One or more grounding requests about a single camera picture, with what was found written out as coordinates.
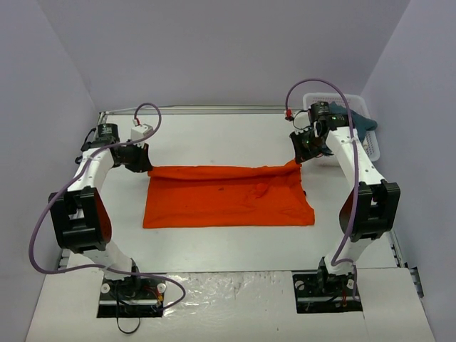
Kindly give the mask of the orange t shirt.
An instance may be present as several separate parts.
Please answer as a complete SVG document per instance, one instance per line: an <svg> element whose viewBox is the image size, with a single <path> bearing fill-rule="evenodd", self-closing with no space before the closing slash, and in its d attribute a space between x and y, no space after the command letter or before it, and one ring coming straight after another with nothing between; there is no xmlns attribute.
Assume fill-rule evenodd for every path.
<svg viewBox="0 0 456 342"><path fill-rule="evenodd" d="M159 166L150 181L145 229L312 226L301 166Z"/></svg>

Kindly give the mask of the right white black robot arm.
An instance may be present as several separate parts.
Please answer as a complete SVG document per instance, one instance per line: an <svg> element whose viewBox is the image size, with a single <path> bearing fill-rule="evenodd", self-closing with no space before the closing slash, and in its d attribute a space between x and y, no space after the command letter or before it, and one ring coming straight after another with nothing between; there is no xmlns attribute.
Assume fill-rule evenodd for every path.
<svg viewBox="0 0 456 342"><path fill-rule="evenodd" d="M296 163L333 155L351 189L338 214L343 238L321 259L316 291L332 294L354 290L356 262L367 246L392 229L400 188L374 167L350 113L333 113L323 101L312 104L307 113L309 125L290 134Z"/></svg>

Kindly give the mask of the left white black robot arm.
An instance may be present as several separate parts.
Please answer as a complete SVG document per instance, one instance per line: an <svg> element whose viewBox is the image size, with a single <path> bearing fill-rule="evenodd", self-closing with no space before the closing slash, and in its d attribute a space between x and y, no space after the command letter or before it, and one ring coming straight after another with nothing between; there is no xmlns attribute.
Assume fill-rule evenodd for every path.
<svg viewBox="0 0 456 342"><path fill-rule="evenodd" d="M118 146L118 126L98 125L93 141L85 142L81 148L78 172L83 174L56 198L50 210L58 245L101 265L110 290L117 289L128 298L141 294L144 281L131 273L137 272L138 266L112 240L112 224L100 191L113 168L124 166L136 173L152 170L148 144L143 139L153 131L151 125L136 123L130 139L140 142ZM129 273L117 274L115 269Z"/></svg>

